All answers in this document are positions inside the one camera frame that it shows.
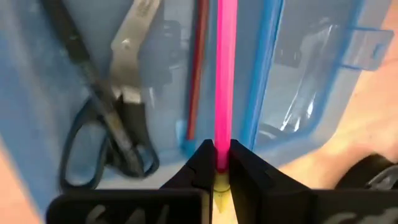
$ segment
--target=blue plastic container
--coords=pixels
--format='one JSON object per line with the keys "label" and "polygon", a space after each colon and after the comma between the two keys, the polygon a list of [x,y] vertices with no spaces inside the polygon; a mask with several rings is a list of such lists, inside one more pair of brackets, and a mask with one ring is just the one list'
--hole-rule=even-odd
{"label": "blue plastic container", "polygon": [[[132,1],[64,1],[106,76],[111,41]],[[361,70],[377,69],[384,56],[392,32],[378,27],[389,4],[240,0],[233,137],[273,165],[321,146],[335,131]],[[216,1],[210,4],[197,136],[184,141],[194,10],[193,0],[164,0],[140,52],[147,125],[160,169],[140,181],[106,170],[100,188],[157,188],[183,166],[190,148],[213,138]],[[43,214],[59,194],[62,147],[88,91],[39,0],[0,1],[0,71],[0,133]],[[94,127],[79,136],[72,179],[91,177],[102,136]]]}

